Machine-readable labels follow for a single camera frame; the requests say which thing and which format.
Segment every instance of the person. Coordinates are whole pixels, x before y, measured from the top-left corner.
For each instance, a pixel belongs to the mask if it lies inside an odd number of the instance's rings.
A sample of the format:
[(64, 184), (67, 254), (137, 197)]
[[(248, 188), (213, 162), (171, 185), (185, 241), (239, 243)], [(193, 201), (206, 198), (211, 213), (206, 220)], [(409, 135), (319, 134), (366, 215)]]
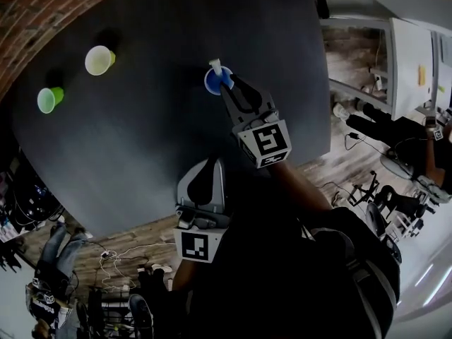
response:
[(426, 129), (411, 119), (401, 117), (393, 121), (390, 114), (369, 103), (364, 105), (362, 111), (372, 121), (347, 112), (340, 103), (336, 103), (333, 108), (334, 115), (349, 127), (395, 150), (402, 162), (414, 167), (413, 178), (422, 174), (445, 192), (452, 194), (450, 124), (444, 128), (443, 138), (436, 141), (429, 127)]
[[(171, 302), (160, 316), (173, 318), (155, 338), (384, 338), (400, 296), (394, 258), (290, 163), (268, 171), (228, 181), (230, 226), (212, 263), (182, 260), (154, 303)], [(172, 314), (185, 305), (184, 319)]]
[(33, 338), (50, 338), (62, 329), (71, 315), (66, 289), (71, 281), (78, 251), (87, 236), (83, 230), (76, 230), (57, 257), (65, 236), (66, 226), (58, 222), (42, 250), (33, 281), (25, 288), (28, 311), (37, 320), (32, 331)]

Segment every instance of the wooden floor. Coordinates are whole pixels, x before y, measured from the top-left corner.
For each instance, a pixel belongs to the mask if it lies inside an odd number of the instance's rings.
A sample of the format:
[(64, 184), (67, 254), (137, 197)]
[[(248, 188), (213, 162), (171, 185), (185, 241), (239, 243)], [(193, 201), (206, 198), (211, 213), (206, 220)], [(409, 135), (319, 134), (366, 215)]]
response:
[[(330, 76), (357, 87), (365, 85), (371, 88), (373, 82), (368, 70), (370, 66), (375, 65), (379, 45), (379, 62), (384, 64), (385, 60), (385, 49), (382, 44), (379, 44), (378, 32), (352, 28), (344, 30), (326, 28), (323, 31), (323, 36)], [(335, 100), (345, 101), (346, 105), (352, 104), (352, 97), (344, 95), (334, 95), (334, 97)], [(386, 149), (384, 144), (367, 138), (365, 142), (373, 145), (374, 148), (365, 143), (360, 143), (352, 150), (346, 150), (344, 136), (351, 129), (333, 116), (331, 117), (331, 131), (331, 151), (299, 167), (300, 172), (303, 172), (315, 185), (321, 187), (322, 192), (328, 199), (333, 200), (338, 191), (347, 196), (342, 189), (350, 191), (353, 184), (369, 185), (372, 170), (377, 173), (378, 180), (382, 184), (390, 184), (398, 193), (404, 194), (411, 190), (412, 185), (409, 181), (398, 178), (380, 164), (380, 153), (377, 150), (383, 152)], [(347, 142), (347, 145), (350, 147), (355, 142)], [(358, 216), (363, 217), (363, 208), (365, 206), (354, 208), (354, 211)], [(70, 216), (67, 217), (66, 221), (70, 232), (78, 225)], [(76, 296), (86, 300), (89, 286), (108, 288), (129, 285), (129, 287), (133, 287), (131, 280), (136, 283), (136, 268), (140, 264), (166, 263), (171, 265), (174, 270), (177, 269), (180, 260), (177, 257), (175, 245), (172, 244), (174, 242), (172, 228), (176, 223), (176, 217), (172, 216), (127, 232), (97, 239), (95, 242), (108, 250), (115, 251), (117, 254), (124, 253), (135, 246), (166, 243), (165, 245), (134, 249), (124, 254), (121, 260), (117, 262), (104, 260), (102, 266), (108, 273), (100, 267), (100, 255), (104, 248), (96, 244), (84, 245), (74, 268), (79, 281)], [(25, 257), (32, 263), (37, 263), (42, 247), (49, 238), (50, 227), (51, 225), (47, 225), (38, 232), (30, 232), (24, 235), (27, 247)], [(114, 264), (117, 265), (124, 276), (115, 270)], [(75, 277), (72, 284), (74, 286), (77, 284)]]

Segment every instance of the plastic cup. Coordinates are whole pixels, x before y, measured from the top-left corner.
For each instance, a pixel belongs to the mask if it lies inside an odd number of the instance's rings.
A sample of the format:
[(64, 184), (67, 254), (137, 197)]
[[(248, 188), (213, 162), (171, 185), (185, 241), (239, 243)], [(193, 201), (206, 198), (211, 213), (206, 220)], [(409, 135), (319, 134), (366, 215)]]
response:
[(92, 76), (105, 73), (116, 61), (116, 55), (107, 47), (98, 45), (93, 47), (85, 58), (85, 68)]
[(49, 114), (63, 100), (63, 97), (63, 88), (43, 88), (37, 95), (37, 106), (42, 113)]
[(221, 95), (220, 84), (225, 83), (230, 89), (234, 86), (231, 79), (231, 70), (226, 66), (221, 66), (222, 76), (217, 76), (213, 68), (210, 68), (204, 76), (204, 86), (210, 94)]

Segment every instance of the brick wall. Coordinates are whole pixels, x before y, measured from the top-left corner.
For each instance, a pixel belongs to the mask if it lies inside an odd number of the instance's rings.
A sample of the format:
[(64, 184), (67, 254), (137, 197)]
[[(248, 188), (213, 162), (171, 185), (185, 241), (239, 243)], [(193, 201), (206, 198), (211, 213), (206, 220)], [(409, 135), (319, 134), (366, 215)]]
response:
[(0, 99), (53, 36), (102, 0), (0, 0)]

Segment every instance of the dark table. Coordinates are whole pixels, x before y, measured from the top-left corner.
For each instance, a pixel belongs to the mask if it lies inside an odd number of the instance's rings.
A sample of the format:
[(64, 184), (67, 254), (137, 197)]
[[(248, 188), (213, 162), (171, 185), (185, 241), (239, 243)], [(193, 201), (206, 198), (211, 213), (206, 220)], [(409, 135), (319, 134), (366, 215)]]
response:
[[(88, 50), (115, 44), (102, 76)], [(269, 90), (302, 164), (329, 151), (329, 88), (313, 0), (106, 0), (59, 33), (6, 97), (23, 151), (64, 207), (94, 235), (174, 213), (184, 173), (214, 150), (228, 170), (253, 167), (230, 138), (221, 97), (203, 86), (208, 61)], [(60, 73), (64, 101), (37, 108)]]

